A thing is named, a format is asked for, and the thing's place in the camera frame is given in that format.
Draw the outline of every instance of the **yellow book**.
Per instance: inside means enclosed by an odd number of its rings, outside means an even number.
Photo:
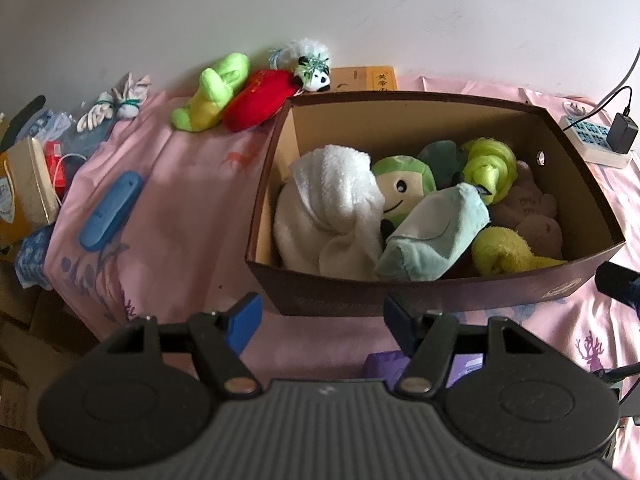
[[[392,66],[343,66],[331,69],[330,92],[398,90]]]

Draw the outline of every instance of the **power strip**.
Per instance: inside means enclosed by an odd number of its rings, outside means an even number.
[[[575,121],[577,121],[577,118],[562,116],[559,124],[561,128],[566,128],[569,124],[575,123]],[[608,126],[582,121],[565,131],[565,134],[585,162],[593,162],[622,170],[626,168],[632,158],[631,152],[622,155],[614,152],[609,147],[607,144]]]

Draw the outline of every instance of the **panda plush toy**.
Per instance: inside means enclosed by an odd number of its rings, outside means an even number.
[[[300,91],[326,92],[331,89],[329,49],[319,41],[291,41],[270,59],[271,68],[285,68],[294,73]]]

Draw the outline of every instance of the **pink bedsheet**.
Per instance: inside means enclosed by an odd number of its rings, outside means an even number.
[[[495,96],[548,108],[557,119],[565,99],[521,88],[415,75],[403,89]],[[76,175],[47,253],[54,288],[98,336],[139,314],[177,322],[199,311],[224,310],[260,286],[244,264],[251,209],[268,126],[253,132],[187,134],[170,127],[185,97],[151,96],[133,121],[119,122],[108,142]],[[613,261],[640,269],[640,160],[626,170],[592,166],[628,241]],[[78,244],[79,231],[119,174],[134,170],[145,187],[122,231],[98,254]],[[371,352],[395,349],[380,318],[283,317],[267,298],[261,327],[242,358],[257,377],[348,378]],[[593,280],[564,300],[466,314],[514,317],[586,369],[640,360],[636,313],[599,294]],[[614,466],[640,478],[640,431],[620,432]]]

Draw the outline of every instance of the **power adapter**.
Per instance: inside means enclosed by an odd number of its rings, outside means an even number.
[[[638,125],[626,114],[617,113],[607,135],[607,144],[616,153],[626,155],[638,134]]]

